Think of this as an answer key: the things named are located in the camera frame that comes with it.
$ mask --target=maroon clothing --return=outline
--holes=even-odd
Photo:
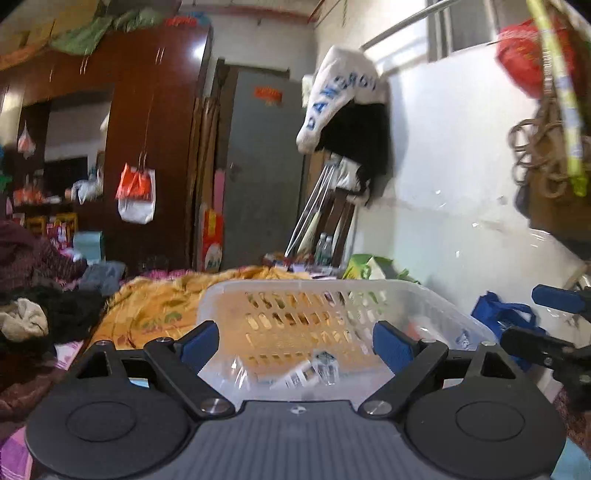
[[[9,228],[12,223],[17,229]],[[42,277],[71,282],[86,270],[86,260],[78,262],[61,255],[47,238],[35,238],[13,222],[0,222],[0,291],[29,287],[34,272]]]

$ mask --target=plastic basket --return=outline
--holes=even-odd
[[[373,327],[380,320],[453,349],[496,341],[486,326],[431,290],[399,280],[229,281],[203,296],[197,324],[205,320],[217,323],[220,348],[200,375],[235,403],[276,398],[265,393],[268,385],[318,350],[336,357],[345,383],[354,374],[378,372],[383,384],[391,373],[372,350]],[[357,400],[338,390],[322,399]],[[291,395],[281,399],[299,400]]]

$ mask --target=orange blanket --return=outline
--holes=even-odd
[[[90,341],[111,340],[120,350],[143,348],[158,337],[181,338],[195,327],[205,290],[226,280],[309,278],[268,267],[246,267],[219,274],[193,273],[175,280],[138,277],[110,299],[108,310]]]

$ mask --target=plastic bottle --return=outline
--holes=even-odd
[[[326,242],[322,246],[322,254],[320,258],[320,265],[328,267],[332,262],[332,236],[326,237]]]
[[[326,233],[320,234],[320,240],[318,240],[318,245],[316,245],[316,251],[314,252],[314,264],[320,265],[320,261],[322,258],[322,248],[324,247],[324,242],[326,242]]]

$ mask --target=green cloth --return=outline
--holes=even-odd
[[[52,39],[49,45],[54,50],[70,55],[91,55],[109,30],[131,32],[139,28],[160,25],[163,21],[164,16],[152,8],[130,10],[119,18],[109,16],[95,18],[84,27],[70,30]]]

